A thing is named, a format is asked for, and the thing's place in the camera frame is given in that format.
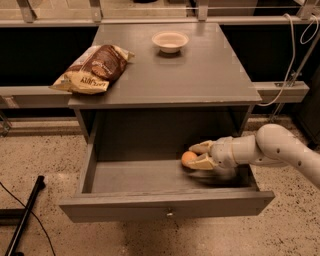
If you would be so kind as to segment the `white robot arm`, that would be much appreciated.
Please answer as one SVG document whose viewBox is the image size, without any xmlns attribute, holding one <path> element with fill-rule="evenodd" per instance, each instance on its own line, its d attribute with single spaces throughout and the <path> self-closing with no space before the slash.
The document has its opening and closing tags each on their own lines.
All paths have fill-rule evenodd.
<svg viewBox="0 0 320 256">
<path fill-rule="evenodd" d="M 182 159 L 182 164 L 193 170 L 234 168 L 244 164 L 290 165 L 320 188 L 320 154 L 278 124 L 263 125 L 255 135 L 221 137 L 194 144 L 189 152 L 192 157 Z"/>
</svg>

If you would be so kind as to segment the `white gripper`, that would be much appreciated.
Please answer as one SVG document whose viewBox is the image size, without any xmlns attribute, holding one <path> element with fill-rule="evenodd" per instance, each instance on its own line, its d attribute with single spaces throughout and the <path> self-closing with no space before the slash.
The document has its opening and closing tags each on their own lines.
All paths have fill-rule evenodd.
<svg viewBox="0 0 320 256">
<path fill-rule="evenodd" d="M 217 164 L 222 168 L 236 167 L 232 142 L 232 137 L 222 137 L 214 142 L 207 140 L 190 146 L 190 151 L 202 155 L 197 155 L 197 158 L 190 161 L 187 167 L 194 170 L 212 170 Z"/>
</svg>

